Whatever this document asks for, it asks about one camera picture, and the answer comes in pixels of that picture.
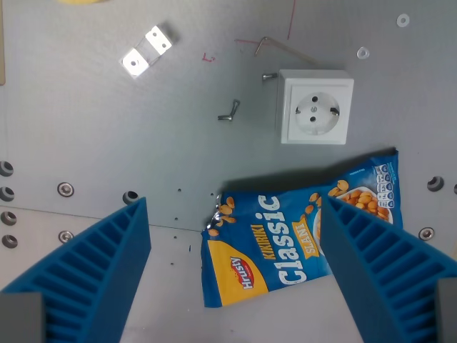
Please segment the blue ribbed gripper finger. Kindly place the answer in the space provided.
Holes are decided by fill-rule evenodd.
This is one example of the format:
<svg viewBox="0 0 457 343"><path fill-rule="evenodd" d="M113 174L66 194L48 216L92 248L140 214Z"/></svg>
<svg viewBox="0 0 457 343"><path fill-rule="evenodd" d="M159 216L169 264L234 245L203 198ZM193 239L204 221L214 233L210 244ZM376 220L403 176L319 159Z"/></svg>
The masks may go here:
<svg viewBox="0 0 457 343"><path fill-rule="evenodd" d="M340 199L322 202L320 245L364 342L437 342L436 286L456 261Z"/></svg>
<svg viewBox="0 0 457 343"><path fill-rule="evenodd" d="M47 342L119 342L150 251L141 198L55 249L2 292L44 298Z"/></svg>

